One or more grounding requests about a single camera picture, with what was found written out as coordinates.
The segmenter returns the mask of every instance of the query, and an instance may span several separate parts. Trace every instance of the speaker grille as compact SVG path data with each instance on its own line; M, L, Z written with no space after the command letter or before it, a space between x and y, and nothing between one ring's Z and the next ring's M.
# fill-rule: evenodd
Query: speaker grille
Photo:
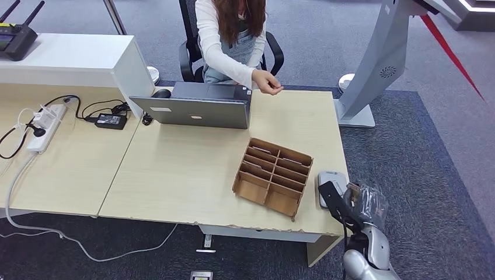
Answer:
M387 66L384 69L380 70L380 78L388 79L393 76L397 72L397 69L394 66Z

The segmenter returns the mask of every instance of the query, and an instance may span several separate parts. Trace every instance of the table leg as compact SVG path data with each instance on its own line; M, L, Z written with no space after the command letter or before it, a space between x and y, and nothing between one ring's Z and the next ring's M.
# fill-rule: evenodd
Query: table leg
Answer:
M322 235L314 243L306 243L306 251L308 252L308 266L315 265L328 251L337 245L343 236Z

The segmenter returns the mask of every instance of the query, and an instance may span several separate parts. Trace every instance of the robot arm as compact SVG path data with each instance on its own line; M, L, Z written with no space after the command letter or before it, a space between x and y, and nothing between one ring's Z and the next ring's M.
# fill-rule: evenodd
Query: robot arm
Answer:
M341 197L331 181L320 185L318 190L332 217L353 232L344 246L347 275L353 280L400 280L389 261L388 239L369 220L364 221L353 211L351 190Z

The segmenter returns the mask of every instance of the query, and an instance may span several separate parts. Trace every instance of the cardboard compartment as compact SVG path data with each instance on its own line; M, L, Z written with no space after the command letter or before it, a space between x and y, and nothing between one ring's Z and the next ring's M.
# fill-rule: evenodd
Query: cardboard compartment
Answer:
M261 150L257 150L253 147L248 147L246 150L246 155L253 156L258 159L265 160L267 162L275 163L277 161L276 156L269 155L268 153L262 152Z
M261 169L268 171L270 173L273 171L273 167L275 167L275 164L272 162L267 162L265 160L250 155L244 156L244 162L248 162L253 165L259 166Z
M294 221L312 163L308 155L251 138L232 190Z
M288 188L270 184L265 205L275 211L294 217L302 194Z
M271 182L299 192L302 192L304 190L304 184L275 174L271 177Z
M261 169L260 167L254 166L252 163L242 162L239 170L270 181L271 173Z
M280 152L279 146L256 138L251 138L251 141L249 141L249 146L259 151L269 153L272 156L278 156L278 153Z
M301 184L306 184L306 180L308 179L308 176L306 175L279 166L275 167L274 174L291 179Z
M238 196L264 204L269 182L249 173L239 172L236 178L235 190Z
M299 163L304 166L311 166L311 164L313 163L313 159L310 156L289 149L281 150L278 157L281 159L292 161L294 163Z
M283 168L290 169L297 173L301 173L303 175L309 175L309 167L304 166L300 163L295 163L287 159L277 159L277 166L281 166Z

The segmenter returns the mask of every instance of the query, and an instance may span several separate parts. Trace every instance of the power adapter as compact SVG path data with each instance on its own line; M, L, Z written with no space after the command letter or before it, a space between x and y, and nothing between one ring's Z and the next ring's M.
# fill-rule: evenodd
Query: power adapter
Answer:
M100 114L95 121L99 128L110 128L111 130L123 130L127 123L127 117L118 114Z

